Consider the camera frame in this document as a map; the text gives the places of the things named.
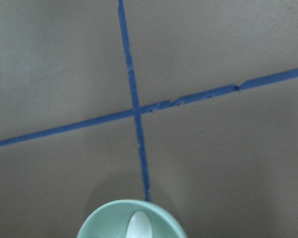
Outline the mint green bowl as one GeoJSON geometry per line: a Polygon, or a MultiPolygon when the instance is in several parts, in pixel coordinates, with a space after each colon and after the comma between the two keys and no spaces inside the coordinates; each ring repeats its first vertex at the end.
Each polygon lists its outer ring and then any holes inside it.
{"type": "Polygon", "coordinates": [[[147,201],[123,199],[102,205],[81,226],[78,238],[125,238],[127,226],[137,211],[145,212],[152,224],[153,238],[186,238],[178,221],[163,208],[147,201]]]}

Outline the white plastic spoon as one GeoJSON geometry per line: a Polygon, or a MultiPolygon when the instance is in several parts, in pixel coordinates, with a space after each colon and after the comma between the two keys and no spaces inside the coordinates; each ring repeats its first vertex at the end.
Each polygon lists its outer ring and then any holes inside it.
{"type": "Polygon", "coordinates": [[[148,215],[143,211],[135,212],[129,220],[126,238],[152,238],[152,224],[148,215]]]}

